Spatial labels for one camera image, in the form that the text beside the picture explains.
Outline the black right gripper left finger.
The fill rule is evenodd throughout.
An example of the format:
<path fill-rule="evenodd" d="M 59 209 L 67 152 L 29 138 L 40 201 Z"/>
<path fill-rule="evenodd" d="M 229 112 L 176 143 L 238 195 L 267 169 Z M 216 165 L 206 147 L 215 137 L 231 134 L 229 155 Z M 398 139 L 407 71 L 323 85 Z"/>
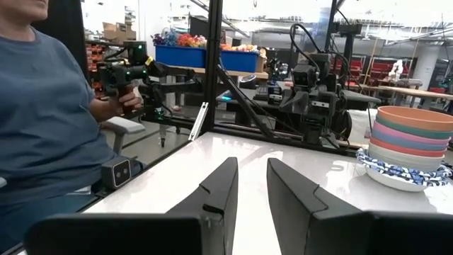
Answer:
<path fill-rule="evenodd" d="M 182 254 L 232 254 L 238 194 L 238 160 L 228 157 L 189 196 L 166 212 L 195 218 L 194 227 L 178 231 L 188 242 L 180 246 Z"/>

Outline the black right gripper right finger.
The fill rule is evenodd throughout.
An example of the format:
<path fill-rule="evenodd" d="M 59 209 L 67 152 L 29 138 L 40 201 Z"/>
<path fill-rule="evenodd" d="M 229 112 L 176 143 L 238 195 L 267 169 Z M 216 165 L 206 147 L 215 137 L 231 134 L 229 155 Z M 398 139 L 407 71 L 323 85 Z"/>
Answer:
<path fill-rule="evenodd" d="M 269 158 L 268 200 L 282 254 L 368 254 L 368 216 L 279 159 Z"/>

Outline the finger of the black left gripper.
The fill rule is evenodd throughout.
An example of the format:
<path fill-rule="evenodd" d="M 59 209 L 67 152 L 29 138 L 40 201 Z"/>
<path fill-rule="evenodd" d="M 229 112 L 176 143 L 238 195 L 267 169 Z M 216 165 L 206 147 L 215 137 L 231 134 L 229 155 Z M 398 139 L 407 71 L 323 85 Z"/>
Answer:
<path fill-rule="evenodd" d="M 338 140 L 346 141 L 352 131 L 352 118 L 347 110 L 333 116 L 333 132 Z"/>
<path fill-rule="evenodd" d="M 279 110 L 285 113 L 307 115 L 309 112 L 309 93 L 285 89 L 282 92 Z"/>

